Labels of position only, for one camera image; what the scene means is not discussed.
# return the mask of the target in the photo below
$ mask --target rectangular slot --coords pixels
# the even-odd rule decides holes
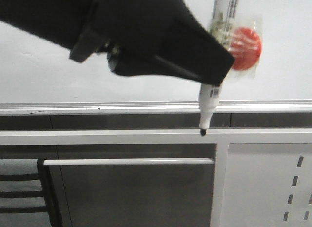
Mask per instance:
[[[292,186],[295,187],[297,185],[297,182],[298,182],[298,176],[295,176],[293,178]]]
[[[303,156],[300,156],[298,164],[297,164],[297,167],[301,167],[302,166],[302,162],[303,162]]]
[[[289,212],[286,211],[285,214],[284,214],[284,219],[283,219],[283,221],[286,221],[286,220],[288,219],[288,215],[289,215]]]
[[[293,202],[293,194],[290,194],[287,204],[292,204],[292,202]]]
[[[308,220],[309,214],[310,214],[310,212],[306,211],[306,214],[304,215],[304,218],[303,218],[304,221]]]

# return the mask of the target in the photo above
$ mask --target dark strip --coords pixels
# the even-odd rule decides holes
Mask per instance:
[[[61,227],[62,220],[59,210],[58,200],[52,184],[52,177],[48,166],[44,166],[44,160],[39,159],[37,162],[37,168],[40,176],[42,192],[46,204],[46,208],[49,214],[52,227]]]
[[[0,175],[0,181],[32,181],[39,180],[39,174]]]
[[[0,192],[0,198],[36,198],[43,197],[42,191]]]
[[[0,208],[1,214],[46,212],[46,207]]]

